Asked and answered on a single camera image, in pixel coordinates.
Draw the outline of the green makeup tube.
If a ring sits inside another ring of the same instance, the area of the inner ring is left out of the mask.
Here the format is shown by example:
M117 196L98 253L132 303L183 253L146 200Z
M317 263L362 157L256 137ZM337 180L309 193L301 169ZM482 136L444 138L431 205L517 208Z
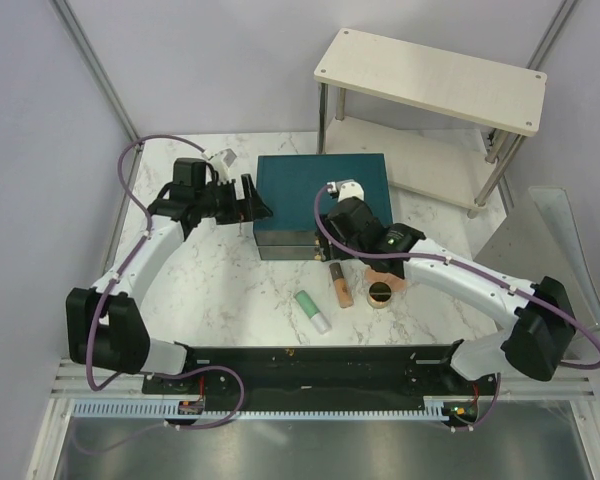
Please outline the green makeup tube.
M300 290L294 298L319 334L324 335L331 330L331 324L306 291Z

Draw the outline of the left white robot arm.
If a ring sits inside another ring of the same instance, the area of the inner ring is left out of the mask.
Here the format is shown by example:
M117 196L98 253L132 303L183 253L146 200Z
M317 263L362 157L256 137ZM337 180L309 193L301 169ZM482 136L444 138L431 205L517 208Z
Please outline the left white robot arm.
M166 261L204 219L219 225L272 217L253 179L223 180L202 159L179 158L171 182L148 206L148 225L135 246L90 288L74 288L66 299L70 359L78 364L125 374L164 375L178 393L199 382L199 369L187 350L150 337L140 306Z

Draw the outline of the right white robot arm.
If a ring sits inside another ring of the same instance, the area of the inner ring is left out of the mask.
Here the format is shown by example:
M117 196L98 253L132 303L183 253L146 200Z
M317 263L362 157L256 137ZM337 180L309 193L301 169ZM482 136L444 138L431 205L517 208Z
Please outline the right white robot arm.
M314 214L319 231L337 250L372 270L435 288L491 318L500 329L454 344L449 362L438 368L447 392L463 392L487 374L517 371L548 382L563 360L576 329L564 285L515 278L451 253L415 228L383 224L362 200L338 202L328 214Z

